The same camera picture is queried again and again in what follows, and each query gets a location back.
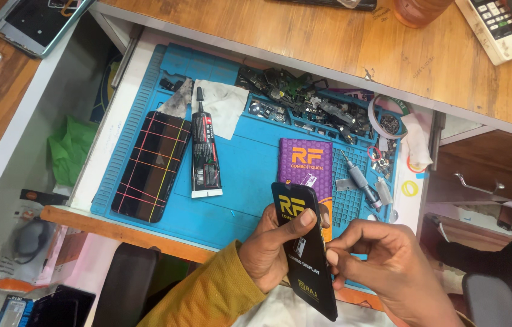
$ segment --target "drawer handle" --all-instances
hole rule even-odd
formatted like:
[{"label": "drawer handle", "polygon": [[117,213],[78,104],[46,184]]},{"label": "drawer handle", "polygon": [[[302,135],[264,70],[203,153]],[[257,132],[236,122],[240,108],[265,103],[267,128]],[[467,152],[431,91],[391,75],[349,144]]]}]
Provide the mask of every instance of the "drawer handle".
[{"label": "drawer handle", "polygon": [[492,191],[487,191],[487,190],[483,190],[483,189],[479,189],[477,187],[474,187],[474,186],[470,186],[470,185],[467,185],[466,182],[464,181],[464,176],[460,173],[454,173],[454,176],[457,176],[459,179],[460,179],[460,182],[462,182],[462,185],[464,187],[467,187],[468,189],[473,189],[473,190],[478,190],[478,191],[482,191],[484,193],[488,193],[488,194],[494,194],[496,193],[498,190],[502,190],[504,189],[504,185],[499,183],[499,182],[496,182],[496,189],[494,189],[494,192]]}]

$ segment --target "precision screwdriver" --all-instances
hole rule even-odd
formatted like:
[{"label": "precision screwdriver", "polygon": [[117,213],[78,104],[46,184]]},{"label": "precision screwdriver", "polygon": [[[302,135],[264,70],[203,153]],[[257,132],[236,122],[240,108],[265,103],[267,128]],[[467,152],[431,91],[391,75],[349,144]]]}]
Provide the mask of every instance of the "precision screwdriver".
[{"label": "precision screwdriver", "polygon": [[379,208],[383,205],[381,203],[381,200],[377,199],[373,194],[373,191],[371,191],[371,188],[369,187],[369,182],[367,182],[367,179],[365,178],[365,176],[363,176],[361,169],[359,169],[358,166],[355,166],[349,160],[349,158],[347,158],[345,152],[343,152],[342,150],[340,151],[345,157],[345,160],[347,160],[347,166],[349,167],[347,171],[349,172],[349,176],[351,176],[353,182],[357,184],[357,187],[359,187],[359,189],[362,189],[363,192],[365,192],[365,197],[371,203],[371,206],[374,207],[377,210],[377,212],[379,212]]}]

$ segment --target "glue tube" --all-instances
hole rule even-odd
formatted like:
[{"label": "glue tube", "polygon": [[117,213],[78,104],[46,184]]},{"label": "glue tube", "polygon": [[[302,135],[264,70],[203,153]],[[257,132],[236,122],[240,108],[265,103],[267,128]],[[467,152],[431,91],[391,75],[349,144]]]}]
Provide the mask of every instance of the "glue tube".
[{"label": "glue tube", "polygon": [[204,112],[202,88],[197,88],[198,111],[192,115],[192,198],[221,196],[222,183],[212,115]]}]

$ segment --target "calculator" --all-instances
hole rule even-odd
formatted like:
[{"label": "calculator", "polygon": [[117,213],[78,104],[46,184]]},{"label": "calculator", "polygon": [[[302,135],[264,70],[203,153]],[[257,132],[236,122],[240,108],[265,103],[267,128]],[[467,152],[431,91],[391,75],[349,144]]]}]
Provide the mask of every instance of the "calculator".
[{"label": "calculator", "polygon": [[512,59],[512,13],[501,0],[456,0],[478,41],[498,66]]}]

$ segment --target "orange bottle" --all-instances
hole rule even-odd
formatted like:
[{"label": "orange bottle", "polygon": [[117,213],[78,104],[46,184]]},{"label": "orange bottle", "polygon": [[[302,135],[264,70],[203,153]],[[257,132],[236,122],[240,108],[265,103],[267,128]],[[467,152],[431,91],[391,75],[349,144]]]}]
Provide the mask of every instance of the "orange bottle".
[{"label": "orange bottle", "polygon": [[454,0],[394,0],[397,19],[412,28],[427,26],[444,12]]}]

